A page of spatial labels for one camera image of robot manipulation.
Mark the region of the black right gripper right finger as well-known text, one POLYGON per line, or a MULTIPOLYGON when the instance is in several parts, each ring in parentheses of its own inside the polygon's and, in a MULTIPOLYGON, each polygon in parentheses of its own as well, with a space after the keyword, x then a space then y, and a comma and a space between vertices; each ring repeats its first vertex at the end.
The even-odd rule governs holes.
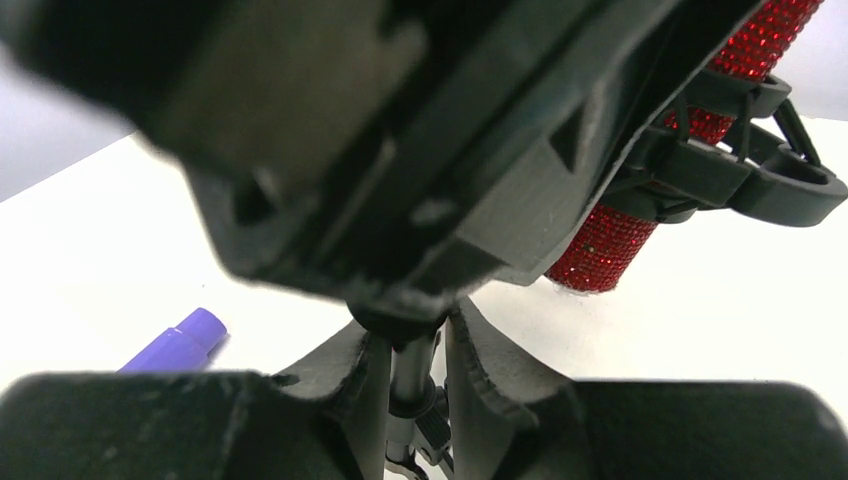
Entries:
POLYGON ((843 479, 847 436, 791 383, 573 380, 495 328, 450 312, 458 479, 843 479))

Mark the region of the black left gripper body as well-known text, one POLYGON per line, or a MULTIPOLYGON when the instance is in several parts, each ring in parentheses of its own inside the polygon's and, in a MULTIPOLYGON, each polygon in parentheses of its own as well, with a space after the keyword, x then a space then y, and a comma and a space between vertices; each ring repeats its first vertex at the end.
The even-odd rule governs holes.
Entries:
POLYGON ((429 317, 529 284, 755 1, 5 1, 179 162, 226 269, 429 317))

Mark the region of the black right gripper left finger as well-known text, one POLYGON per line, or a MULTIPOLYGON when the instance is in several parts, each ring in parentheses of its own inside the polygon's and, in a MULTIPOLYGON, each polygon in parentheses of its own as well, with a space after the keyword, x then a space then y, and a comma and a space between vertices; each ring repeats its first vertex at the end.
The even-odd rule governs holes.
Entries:
POLYGON ((379 479, 390 364, 350 323, 275 375, 31 375, 1 398, 1 475, 379 479))

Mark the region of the purple toy microphone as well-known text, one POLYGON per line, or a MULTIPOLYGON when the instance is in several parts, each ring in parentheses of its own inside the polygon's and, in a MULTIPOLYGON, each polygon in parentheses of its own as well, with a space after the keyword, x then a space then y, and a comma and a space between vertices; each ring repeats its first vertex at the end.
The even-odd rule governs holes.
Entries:
POLYGON ((177 325, 165 329, 120 369, 120 373, 195 372, 206 368, 228 337, 224 323, 209 310, 197 308, 177 325))

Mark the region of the red glitter microphone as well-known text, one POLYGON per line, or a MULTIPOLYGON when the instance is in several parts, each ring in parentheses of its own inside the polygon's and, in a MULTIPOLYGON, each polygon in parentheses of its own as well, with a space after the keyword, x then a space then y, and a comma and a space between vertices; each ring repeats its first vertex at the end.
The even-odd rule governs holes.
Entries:
POLYGON ((659 72, 686 80, 617 162, 545 271, 579 293, 615 289, 660 225, 730 210, 786 227, 820 224, 847 196, 778 78, 817 1, 691 1, 661 30, 659 72))

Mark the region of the black tripod shock-mount stand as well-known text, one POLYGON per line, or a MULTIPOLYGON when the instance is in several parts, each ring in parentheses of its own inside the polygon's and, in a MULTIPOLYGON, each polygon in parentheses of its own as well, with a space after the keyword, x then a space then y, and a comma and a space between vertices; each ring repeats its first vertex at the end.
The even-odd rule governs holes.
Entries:
MULTIPOLYGON (((645 131, 557 265, 602 292, 630 252, 619 219, 679 223, 729 208, 820 223, 847 197, 789 86, 705 71, 645 131)), ((469 299, 394 350, 385 467, 449 479, 843 479, 847 438, 791 384, 575 381, 497 330, 469 299)))

